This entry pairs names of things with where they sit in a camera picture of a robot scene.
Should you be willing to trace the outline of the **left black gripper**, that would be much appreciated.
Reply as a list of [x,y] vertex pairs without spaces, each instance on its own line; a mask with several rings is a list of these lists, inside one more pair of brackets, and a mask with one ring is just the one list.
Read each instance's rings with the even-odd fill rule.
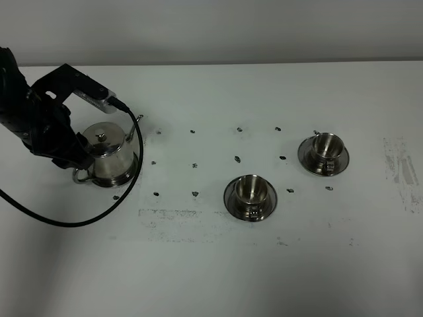
[[93,146],[71,128],[70,110],[39,97],[31,88],[19,91],[19,131],[34,155],[49,157],[59,168],[88,169]]

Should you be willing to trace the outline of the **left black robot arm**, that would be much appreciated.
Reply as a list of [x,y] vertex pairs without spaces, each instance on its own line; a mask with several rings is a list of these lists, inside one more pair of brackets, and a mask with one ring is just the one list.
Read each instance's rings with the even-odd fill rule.
[[1,48],[1,124],[33,154],[58,167],[88,169],[87,140],[71,127],[63,102],[75,90],[55,70],[28,85],[9,48]]

